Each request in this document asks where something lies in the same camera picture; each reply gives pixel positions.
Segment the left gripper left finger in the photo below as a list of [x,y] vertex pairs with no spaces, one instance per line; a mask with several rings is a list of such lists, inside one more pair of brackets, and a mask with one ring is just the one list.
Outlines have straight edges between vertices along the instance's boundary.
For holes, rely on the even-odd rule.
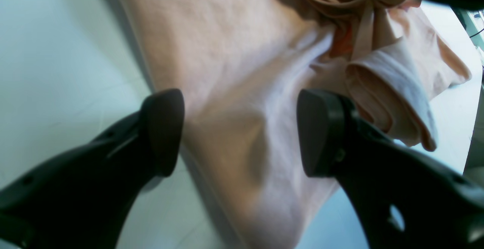
[[174,172],[185,105],[178,89],[1,190],[1,242],[19,249],[114,249],[140,191]]

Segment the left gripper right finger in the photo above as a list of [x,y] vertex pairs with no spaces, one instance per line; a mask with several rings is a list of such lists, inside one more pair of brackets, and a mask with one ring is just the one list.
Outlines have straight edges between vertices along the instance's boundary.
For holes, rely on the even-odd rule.
[[339,182],[370,248],[483,248],[483,188],[394,143],[347,97],[301,90],[297,127],[305,174]]

